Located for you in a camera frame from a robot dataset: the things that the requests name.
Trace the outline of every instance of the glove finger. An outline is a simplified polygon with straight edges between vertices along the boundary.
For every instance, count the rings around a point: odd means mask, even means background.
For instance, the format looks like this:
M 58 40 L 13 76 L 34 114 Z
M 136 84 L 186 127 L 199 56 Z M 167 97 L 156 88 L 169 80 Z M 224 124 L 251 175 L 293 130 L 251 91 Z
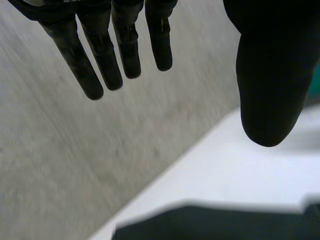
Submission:
M 135 22 L 144 6 L 143 0 L 131 5 L 119 5 L 112 1 L 112 23 L 119 47 L 124 73 L 129 79 L 141 74 L 138 51 L 138 33 Z
M 108 32 L 110 9 L 96 14 L 78 13 L 78 17 L 105 85 L 112 91 L 121 88 L 123 80 Z
M 76 19 L 73 17 L 55 24 L 39 23 L 54 40 L 86 96 L 91 100 L 100 99 L 104 89 L 79 40 Z
M 178 0 L 146 0 L 145 17 L 148 25 L 155 63 L 160 71 L 173 65 L 170 46 L 169 17 Z
M 236 74 L 241 119 L 248 137 L 266 147 L 278 145 L 304 107 L 320 58 L 320 7 L 242 34 Z

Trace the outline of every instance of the green object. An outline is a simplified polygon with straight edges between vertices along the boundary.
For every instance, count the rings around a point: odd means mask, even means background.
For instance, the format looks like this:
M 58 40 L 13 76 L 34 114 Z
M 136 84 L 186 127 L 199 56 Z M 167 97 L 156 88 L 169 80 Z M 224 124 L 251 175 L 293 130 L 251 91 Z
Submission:
M 320 96 L 320 64 L 315 69 L 309 88 L 309 97 Z

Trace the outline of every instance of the gray concrete surface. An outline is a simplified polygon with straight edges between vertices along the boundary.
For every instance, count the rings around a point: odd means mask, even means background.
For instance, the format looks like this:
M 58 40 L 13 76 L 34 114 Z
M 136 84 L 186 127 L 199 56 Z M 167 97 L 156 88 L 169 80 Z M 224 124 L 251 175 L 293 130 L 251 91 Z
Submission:
M 238 106 L 239 34 L 222 1 L 180 0 L 170 22 L 170 71 L 142 12 L 141 77 L 90 101 L 38 23 L 0 1 L 1 240 L 87 239 Z

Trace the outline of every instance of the white surface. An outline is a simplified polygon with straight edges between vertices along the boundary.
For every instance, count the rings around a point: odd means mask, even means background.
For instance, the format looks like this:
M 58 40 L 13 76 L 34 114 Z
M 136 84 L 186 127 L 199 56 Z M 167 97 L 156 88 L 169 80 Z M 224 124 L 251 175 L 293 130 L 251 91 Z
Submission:
M 307 195 L 320 192 L 319 131 L 320 107 L 309 108 L 282 144 L 261 147 L 245 135 L 237 110 L 90 240 L 108 240 L 116 224 L 185 200 L 298 211 Z

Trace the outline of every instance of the black glove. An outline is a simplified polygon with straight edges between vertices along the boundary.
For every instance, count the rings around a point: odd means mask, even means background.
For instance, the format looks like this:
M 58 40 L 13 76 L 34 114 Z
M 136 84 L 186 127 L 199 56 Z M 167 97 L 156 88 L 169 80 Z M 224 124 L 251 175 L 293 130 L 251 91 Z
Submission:
M 319 240 L 320 205 L 304 214 L 186 206 L 118 228 L 112 240 Z
M 100 99 L 104 90 L 79 40 L 76 14 L 109 90 L 117 90 L 123 85 L 114 45 L 108 32 L 110 16 L 125 75 L 129 79 L 140 76 L 138 33 L 135 22 L 143 9 L 144 0 L 9 1 L 27 18 L 41 24 L 54 40 L 88 98 Z M 145 3 L 152 51 L 156 65 L 161 71 L 167 71 L 172 67 L 168 18 L 177 1 L 147 0 Z
M 292 130 L 320 59 L 319 0 L 224 0 L 241 33 L 236 59 L 242 125 L 272 147 Z

